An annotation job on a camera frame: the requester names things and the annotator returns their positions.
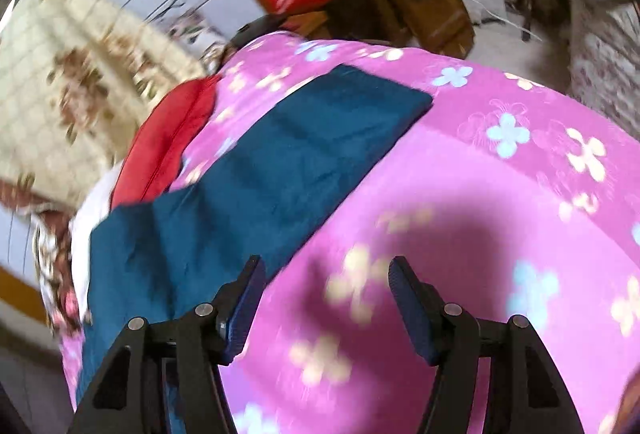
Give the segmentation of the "dark blue puffer jacket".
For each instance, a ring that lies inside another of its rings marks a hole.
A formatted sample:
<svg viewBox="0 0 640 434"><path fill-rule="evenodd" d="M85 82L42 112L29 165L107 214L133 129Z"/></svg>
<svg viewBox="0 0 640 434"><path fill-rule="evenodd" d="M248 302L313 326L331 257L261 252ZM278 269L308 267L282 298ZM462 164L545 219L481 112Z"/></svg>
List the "dark blue puffer jacket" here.
<svg viewBox="0 0 640 434"><path fill-rule="evenodd" d="M156 324L213 301L252 256L268 284L432 102L336 67L275 104L194 184L114 209L90 239L78 405L130 319ZM168 379L168 433L187 433L176 376ZM235 433L273 428L255 407L230 412Z"/></svg>

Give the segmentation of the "brown floral blanket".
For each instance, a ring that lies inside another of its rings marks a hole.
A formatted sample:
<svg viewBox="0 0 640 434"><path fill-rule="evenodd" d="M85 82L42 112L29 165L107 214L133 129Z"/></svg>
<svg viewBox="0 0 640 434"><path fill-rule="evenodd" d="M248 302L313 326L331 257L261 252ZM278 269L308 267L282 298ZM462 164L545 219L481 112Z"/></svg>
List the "brown floral blanket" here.
<svg viewBox="0 0 640 434"><path fill-rule="evenodd" d="M78 299L72 280L70 220L75 211L44 198L28 183L1 180L1 205L32 226L32 254L47 325L53 333L73 336L81 329Z"/></svg>

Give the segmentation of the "white pillow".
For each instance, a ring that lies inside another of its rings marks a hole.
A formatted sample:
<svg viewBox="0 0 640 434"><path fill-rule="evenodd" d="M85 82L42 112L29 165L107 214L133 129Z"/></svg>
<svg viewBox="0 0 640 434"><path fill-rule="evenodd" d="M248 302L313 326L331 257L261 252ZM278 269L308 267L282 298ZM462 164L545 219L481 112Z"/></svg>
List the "white pillow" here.
<svg viewBox="0 0 640 434"><path fill-rule="evenodd" d="M70 272L81 321L88 313L90 284L90 236L103 222L111 207L111 196L122 170L122 161L113 166L87 194L75 217L70 221Z"/></svg>

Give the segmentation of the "pink floral bed sheet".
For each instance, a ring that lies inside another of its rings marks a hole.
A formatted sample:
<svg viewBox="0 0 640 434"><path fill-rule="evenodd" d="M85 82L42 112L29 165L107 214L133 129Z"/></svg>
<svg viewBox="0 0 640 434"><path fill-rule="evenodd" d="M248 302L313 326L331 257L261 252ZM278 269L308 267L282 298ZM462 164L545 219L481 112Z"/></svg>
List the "pink floral bed sheet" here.
<svg viewBox="0 0 640 434"><path fill-rule="evenodd" d="M417 48L277 32L222 68L172 183L235 157L278 102L340 64L434 99L266 289L222 373L244 433L411 433L434 372L386 280L404 256L474 316L526 317L589 433L639 367L639 145L532 81Z"/></svg>

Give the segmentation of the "red cushion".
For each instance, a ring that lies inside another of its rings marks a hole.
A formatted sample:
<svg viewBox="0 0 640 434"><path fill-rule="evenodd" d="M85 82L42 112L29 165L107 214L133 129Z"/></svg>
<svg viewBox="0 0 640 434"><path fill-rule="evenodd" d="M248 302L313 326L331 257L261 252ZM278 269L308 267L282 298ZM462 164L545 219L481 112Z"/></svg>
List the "red cushion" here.
<svg viewBox="0 0 640 434"><path fill-rule="evenodd" d="M111 208L150 202L180 173L182 154L213 114L220 76L186 81L153 109L134 136L111 196Z"/></svg>

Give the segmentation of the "cream floral quilt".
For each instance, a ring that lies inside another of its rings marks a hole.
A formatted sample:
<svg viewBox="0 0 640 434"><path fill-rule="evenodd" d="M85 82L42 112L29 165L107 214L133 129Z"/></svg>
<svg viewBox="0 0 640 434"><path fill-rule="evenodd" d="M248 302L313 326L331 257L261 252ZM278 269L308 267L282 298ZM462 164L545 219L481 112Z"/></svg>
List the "cream floral quilt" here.
<svg viewBox="0 0 640 434"><path fill-rule="evenodd" d="M19 0L1 32L1 177L78 208L202 64L110 0Z"/></svg>

